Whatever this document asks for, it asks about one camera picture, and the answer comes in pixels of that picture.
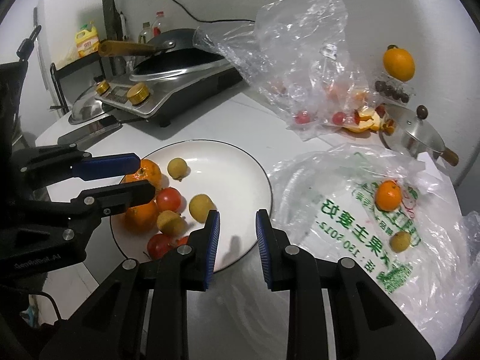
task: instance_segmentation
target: cherry tomato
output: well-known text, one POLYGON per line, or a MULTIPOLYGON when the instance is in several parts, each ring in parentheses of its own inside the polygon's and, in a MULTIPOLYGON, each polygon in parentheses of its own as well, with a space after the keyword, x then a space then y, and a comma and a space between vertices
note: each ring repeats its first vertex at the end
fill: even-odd
POLYGON ((180 238, 180 239, 177 241, 177 246, 186 245, 187 242, 188 242, 188 235, 186 235, 185 237, 180 238))
POLYGON ((358 111, 355 111, 354 114, 353 114, 353 120, 355 121, 355 124, 356 125, 359 125, 360 124, 360 115, 358 113, 358 111))
POLYGON ((380 104, 378 107, 375 108, 376 113, 378 113, 378 116, 383 117, 385 115, 385 106, 383 104, 380 104))
POLYGON ((342 126, 346 116, 345 112, 337 112, 332 116, 332 123, 337 126, 342 126))
POLYGON ((148 255, 153 259, 161 259, 165 253, 171 251, 173 246, 170 245, 170 237, 165 234, 155 234, 147 244, 148 255))
POLYGON ((182 196, 175 188, 168 187, 157 194, 157 207, 160 211, 176 211, 182 204, 182 196))
POLYGON ((296 124, 310 123, 310 115, 308 115, 307 111, 298 112, 293 118, 296 124))

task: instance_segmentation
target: plate rim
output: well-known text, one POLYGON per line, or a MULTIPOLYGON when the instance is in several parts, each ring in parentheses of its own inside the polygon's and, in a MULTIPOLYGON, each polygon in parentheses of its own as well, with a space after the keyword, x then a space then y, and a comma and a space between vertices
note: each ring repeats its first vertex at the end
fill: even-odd
MULTIPOLYGON (((232 143, 228 143, 228 142, 223 142, 221 140, 216 140, 216 139, 186 139, 186 140, 181 140, 179 142, 174 142, 174 143, 170 143, 168 145, 165 145, 165 146, 162 146, 158 149, 155 149, 153 150, 152 152, 150 152, 149 154, 147 154, 146 156, 142 157, 141 159, 145 159, 147 158, 149 155, 152 155, 153 153, 157 152, 157 151, 160 151, 162 149, 165 149, 165 147, 169 147, 169 146, 173 146, 173 145, 177 145, 179 143, 185 143, 185 142, 197 142, 197 141, 201 141, 201 142, 216 142, 216 143, 223 143, 225 145, 229 145, 229 146, 232 146, 238 150, 240 150, 241 152, 244 152, 246 155, 248 155, 251 159, 253 159, 253 161, 255 161, 258 166, 260 167, 260 169, 262 170, 263 174, 265 175, 265 178, 267 180, 267 183, 268 183, 268 186, 270 187, 270 207, 268 208, 268 216, 270 216, 272 214, 272 209, 273 209, 273 190, 272 190, 272 184, 270 183, 270 179, 268 178, 268 174, 267 172, 265 171, 265 169, 263 168, 262 164, 260 164, 257 159, 252 156, 250 153, 248 153, 247 151, 243 150, 242 148, 238 147, 238 146, 235 146, 234 144, 232 143)), ((120 245, 117 243, 117 240, 115 238, 115 235, 113 234, 113 227, 112 227, 112 216, 109 217, 109 225, 110 225, 110 233, 112 235, 112 238, 113 238, 113 242, 115 243, 115 246, 117 247, 118 251, 122 254, 122 256, 125 258, 125 259, 130 259, 130 257, 128 257, 124 252, 123 250, 121 249, 120 245)), ((219 269, 218 271, 215 271, 214 274, 216 274, 217 272, 220 272, 220 271, 223 271, 227 268, 230 268, 231 266, 233 266, 234 264, 236 264, 238 261, 240 261, 242 259, 242 257, 246 256, 248 253, 250 253, 250 251, 255 247, 255 245, 258 243, 258 239, 255 241, 255 243, 251 246, 251 248, 249 248, 241 257, 239 257, 239 259, 235 260, 234 262, 232 262, 230 265, 228 266, 225 266, 221 269, 219 269)))

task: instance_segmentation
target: stove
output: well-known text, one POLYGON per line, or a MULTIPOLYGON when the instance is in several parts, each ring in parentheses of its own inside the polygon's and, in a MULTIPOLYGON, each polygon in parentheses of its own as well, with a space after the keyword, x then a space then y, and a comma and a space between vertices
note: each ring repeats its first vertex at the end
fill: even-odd
POLYGON ((101 83, 95 98, 166 127, 174 117, 241 80, 231 64, 141 82, 127 73, 101 83))

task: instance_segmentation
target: white plastic bag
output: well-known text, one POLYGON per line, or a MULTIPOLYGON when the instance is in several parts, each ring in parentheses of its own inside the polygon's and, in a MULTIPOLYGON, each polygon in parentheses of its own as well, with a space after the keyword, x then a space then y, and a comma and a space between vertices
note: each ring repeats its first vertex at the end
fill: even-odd
MULTIPOLYGON (((274 193, 272 224, 317 258, 335 262, 346 256, 354 258, 441 359, 457 340, 469 297, 479 282, 480 224, 478 215, 471 214, 465 218, 469 224, 465 226, 458 207, 451 203, 447 185, 423 168, 424 163, 380 146, 353 144, 281 162, 270 174, 274 193), (414 226, 418 238, 412 237, 415 245, 397 255, 389 248, 386 229, 379 226, 370 205, 364 204, 367 191, 362 199, 357 197, 366 183, 370 186, 385 179, 394 179, 407 190, 410 186, 416 194, 415 217, 407 229, 414 226), (333 218, 322 212, 328 200, 333 202, 328 207, 338 206, 333 218), (343 227, 344 212, 354 218, 354 228, 343 227), (328 226, 321 228, 322 222, 328 226), (363 243, 353 235, 357 224, 368 232, 364 233, 363 243), (330 225, 332 229, 325 232, 330 225), (373 237, 380 241, 380 249, 367 247, 373 237), (380 251, 387 252, 390 266, 385 265, 380 251)), ((259 358, 284 358, 279 342, 287 334, 288 294, 259 291, 263 279, 257 251, 249 253, 242 263, 242 269, 223 288, 224 294, 229 294, 225 302, 232 315, 238 315, 237 321, 259 358)))
POLYGON ((350 60, 342 0, 280 0, 265 5, 255 24, 207 23, 193 44, 222 54, 244 80, 303 139, 356 127, 358 110, 377 93, 350 60))

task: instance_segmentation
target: white wall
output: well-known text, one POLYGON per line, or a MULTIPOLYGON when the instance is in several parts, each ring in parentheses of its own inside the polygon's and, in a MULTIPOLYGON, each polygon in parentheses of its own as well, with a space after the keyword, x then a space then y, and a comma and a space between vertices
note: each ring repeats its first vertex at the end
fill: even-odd
MULTIPOLYGON (((0 63, 18 61, 16 51, 22 40, 33 30, 33 8, 39 0, 16 0, 0 25, 0 63)), ((28 71, 20 98, 20 123, 28 143, 57 120, 57 113, 49 111, 54 104, 45 89, 37 57, 37 47, 29 59, 28 71)))
MULTIPOLYGON (((75 48, 76 32, 84 24, 94 22, 100 39, 105 39, 102 0, 42 0, 41 24, 45 31, 45 60, 58 64, 75 48)), ((108 60, 104 59, 107 75, 110 73, 108 60)), ((93 77, 101 74, 98 63, 91 64, 61 80, 61 86, 68 104, 93 83, 93 77)))
MULTIPOLYGON (((202 19, 255 19, 259 7, 276 0, 180 0, 202 19)), ((196 28, 197 23, 170 0, 116 0, 135 39, 144 21, 164 10, 167 26, 196 28)), ((382 69, 387 45, 410 50, 417 62, 411 83, 417 96, 409 108, 424 104, 429 121, 460 157, 450 168, 453 181, 479 141, 480 34, 459 0, 344 0, 349 12, 346 38, 354 61, 370 77, 382 69)))

